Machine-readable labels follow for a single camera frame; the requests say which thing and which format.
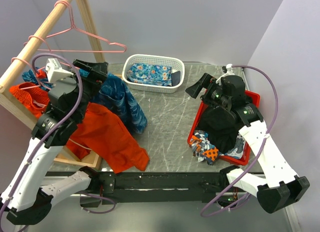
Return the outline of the blue shark print shorts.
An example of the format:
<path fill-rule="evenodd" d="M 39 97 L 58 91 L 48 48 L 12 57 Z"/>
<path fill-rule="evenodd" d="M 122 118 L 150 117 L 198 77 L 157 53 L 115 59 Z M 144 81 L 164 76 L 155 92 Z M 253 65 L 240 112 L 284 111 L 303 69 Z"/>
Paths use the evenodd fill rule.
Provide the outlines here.
<path fill-rule="evenodd" d="M 111 73 L 91 102 L 102 105 L 117 115 L 132 134 L 142 134 L 148 125 L 147 117 L 129 88 Z"/>

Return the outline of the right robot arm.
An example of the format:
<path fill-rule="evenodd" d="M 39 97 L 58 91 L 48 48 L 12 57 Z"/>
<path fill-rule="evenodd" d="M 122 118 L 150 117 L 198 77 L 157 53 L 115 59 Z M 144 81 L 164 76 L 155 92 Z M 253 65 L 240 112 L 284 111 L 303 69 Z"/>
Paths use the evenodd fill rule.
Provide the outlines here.
<path fill-rule="evenodd" d="M 237 166 L 221 170 L 219 186 L 224 192 L 234 187 L 255 196 L 269 214 L 298 202 L 310 187 L 307 177 L 300 177 L 287 163 L 269 134 L 254 100 L 246 91 L 243 79 L 231 73 L 216 79 L 205 73 L 185 91 L 197 98 L 200 91 L 207 107 L 197 121 L 196 129 L 208 134 L 208 140 L 222 154 L 234 148 L 237 136 L 244 138 L 264 173 L 264 178 Z"/>

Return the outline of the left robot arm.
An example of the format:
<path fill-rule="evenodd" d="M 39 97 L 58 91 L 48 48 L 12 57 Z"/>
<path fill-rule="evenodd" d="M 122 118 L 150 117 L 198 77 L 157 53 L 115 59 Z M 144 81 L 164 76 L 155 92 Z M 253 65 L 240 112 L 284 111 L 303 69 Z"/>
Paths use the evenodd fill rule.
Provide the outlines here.
<path fill-rule="evenodd" d="M 34 126 L 26 155 L 7 189 L 0 196 L 1 212 L 14 225 L 30 226 L 42 221 L 53 206 L 78 192 L 94 193 L 99 174 L 84 166 L 73 175 L 41 186 L 54 158 L 82 123 L 89 101 L 108 76 L 108 63 L 74 60 L 73 71 L 49 81 L 49 103 Z"/>

